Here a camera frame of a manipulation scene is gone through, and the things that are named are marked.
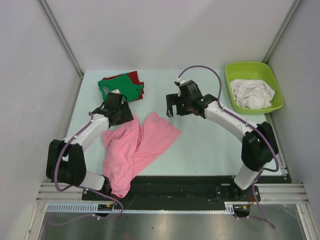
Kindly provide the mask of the pink t shirt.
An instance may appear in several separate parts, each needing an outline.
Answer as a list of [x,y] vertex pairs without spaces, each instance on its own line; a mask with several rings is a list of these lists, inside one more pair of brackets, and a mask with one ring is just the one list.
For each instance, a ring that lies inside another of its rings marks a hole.
[[103,175],[109,179],[111,193],[124,198],[131,181],[154,160],[161,156],[180,136],[181,130],[150,113],[143,124],[136,115],[114,130],[102,133],[106,148],[102,164]]

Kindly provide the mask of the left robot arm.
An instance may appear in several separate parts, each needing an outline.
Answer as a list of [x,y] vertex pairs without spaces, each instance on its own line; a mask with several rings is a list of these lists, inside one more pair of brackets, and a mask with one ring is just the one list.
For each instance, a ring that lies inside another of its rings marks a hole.
[[54,139],[48,147],[46,176],[59,192],[70,187],[91,190],[100,200],[110,196],[107,177],[87,169],[85,152],[94,140],[109,127],[122,125],[134,119],[127,96],[118,90],[107,94],[99,107],[88,113],[90,120],[76,133],[62,140]]

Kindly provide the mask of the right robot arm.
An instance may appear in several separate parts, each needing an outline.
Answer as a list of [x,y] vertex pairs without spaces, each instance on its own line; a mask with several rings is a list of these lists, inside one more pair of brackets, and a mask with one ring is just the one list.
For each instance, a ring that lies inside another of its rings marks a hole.
[[179,92],[166,95],[166,115],[169,118],[174,114],[200,116],[220,125],[241,142],[242,166],[234,177],[235,185],[230,188],[230,194],[235,200],[242,201],[249,194],[248,188],[279,153],[272,126],[266,121],[251,122],[222,106],[217,97],[202,95],[193,80],[177,81],[175,85]]

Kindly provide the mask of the green plastic basin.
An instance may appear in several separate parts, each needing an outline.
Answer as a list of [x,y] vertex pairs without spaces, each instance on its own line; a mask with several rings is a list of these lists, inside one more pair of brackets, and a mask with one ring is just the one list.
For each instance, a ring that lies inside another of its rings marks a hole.
[[[236,79],[262,80],[268,84],[275,91],[275,95],[270,101],[271,106],[264,109],[249,109],[238,105],[230,85],[231,81]],[[280,109],[284,105],[282,91],[276,77],[271,68],[265,63],[257,61],[241,61],[227,64],[225,67],[225,84],[232,107],[240,114],[267,114]]]

